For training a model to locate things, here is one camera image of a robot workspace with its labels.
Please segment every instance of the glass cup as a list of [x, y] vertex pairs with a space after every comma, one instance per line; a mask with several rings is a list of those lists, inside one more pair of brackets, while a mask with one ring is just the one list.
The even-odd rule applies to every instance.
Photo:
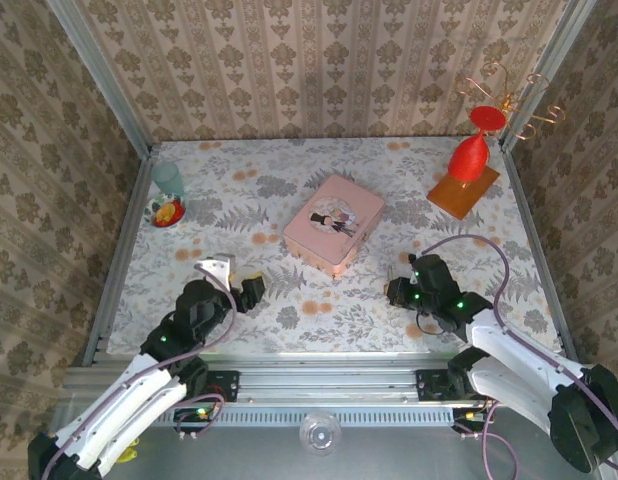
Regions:
[[300, 424], [300, 443], [309, 453], [324, 457], [338, 446], [340, 422], [327, 412], [312, 412]]
[[174, 193], [181, 198], [185, 195], [182, 177], [178, 166], [173, 162], [154, 165], [151, 170], [151, 179], [158, 185], [162, 193]]

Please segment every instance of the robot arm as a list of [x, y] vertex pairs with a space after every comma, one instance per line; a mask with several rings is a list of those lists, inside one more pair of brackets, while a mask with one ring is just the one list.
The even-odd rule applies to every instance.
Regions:
[[[196, 352], [232, 309], [227, 294], [244, 313], [262, 299], [265, 287], [258, 276], [244, 280], [242, 290], [231, 288], [232, 256], [217, 255], [194, 268], [213, 275], [222, 291], [205, 279], [189, 282], [173, 315], [149, 333], [140, 353], [107, 391], [54, 438], [39, 434], [32, 440], [28, 451], [32, 480], [47, 480], [45, 470], [49, 480], [101, 479], [162, 413], [204, 393], [208, 368]], [[170, 361], [175, 357], [182, 360]], [[89, 418], [93, 420], [85, 425]]]
[[508, 405], [545, 431], [583, 472], [618, 450], [618, 431], [576, 385], [593, 391], [618, 419], [618, 381], [609, 370], [585, 368], [498, 321], [489, 301], [460, 290], [438, 255], [411, 255], [409, 261], [411, 279], [392, 280], [387, 296], [391, 305], [432, 315], [441, 329], [470, 345], [448, 364], [456, 398], [478, 394]]

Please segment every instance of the patterned fabric surface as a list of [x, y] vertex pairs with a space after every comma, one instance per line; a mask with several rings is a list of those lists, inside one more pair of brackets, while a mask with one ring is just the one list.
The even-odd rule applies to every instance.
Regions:
[[551, 102], [567, 120], [514, 158], [582, 360], [618, 376], [618, 2], [597, 2]]
[[[267, 292], [211, 351], [455, 351], [461, 345], [455, 336], [423, 336], [414, 313], [390, 307], [383, 288], [389, 265], [396, 276], [409, 276], [409, 253], [461, 232], [483, 234], [502, 245], [512, 267], [504, 316], [556, 347], [556, 331], [495, 142], [491, 165], [501, 176], [464, 220], [425, 199], [458, 143], [458, 138], [438, 137], [163, 144], [159, 160], [179, 165], [187, 211], [169, 229], [142, 220], [108, 352], [136, 353], [174, 308], [185, 283], [201, 278], [193, 270], [195, 260], [220, 252], [236, 255], [239, 275], [262, 271]], [[283, 228], [332, 172], [387, 201], [380, 225], [336, 282], [293, 258], [281, 239]], [[503, 268], [484, 242], [461, 240], [438, 253], [462, 288], [493, 296]], [[436, 331], [430, 319], [422, 323]]]
[[473, 133], [456, 81], [522, 87], [566, 0], [77, 0], [155, 142]]
[[0, 479], [98, 307], [138, 159], [42, 1], [0, 1]]

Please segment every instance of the patterned wall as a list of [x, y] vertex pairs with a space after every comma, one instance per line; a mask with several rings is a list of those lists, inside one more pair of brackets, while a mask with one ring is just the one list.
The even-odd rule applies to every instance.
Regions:
[[139, 161], [43, 0], [0, 0], [0, 479], [81, 352]]
[[538, 112], [567, 120], [514, 150], [572, 335], [618, 375], [618, 1], [599, 1]]
[[522, 85], [566, 0], [77, 3], [159, 142], [472, 132], [456, 81]]

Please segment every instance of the girl illustration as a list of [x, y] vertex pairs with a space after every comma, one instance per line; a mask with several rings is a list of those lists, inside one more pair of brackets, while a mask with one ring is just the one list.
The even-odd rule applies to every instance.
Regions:
[[337, 207], [331, 210], [331, 212], [329, 212], [329, 215], [331, 215], [331, 218], [333, 218], [334, 220], [340, 221], [346, 226], [351, 225], [356, 219], [356, 216], [353, 213], [344, 212], [341, 208]]
[[349, 237], [353, 237], [356, 233], [354, 230], [351, 230], [346, 226], [345, 222], [341, 222], [340, 220], [334, 220], [329, 215], [320, 215], [318, 213], [311, 214], [310, 220], [312, 222], [319, 223], [320, 225], [325, 225], [333, 228], [338, 233], [344, 233]]

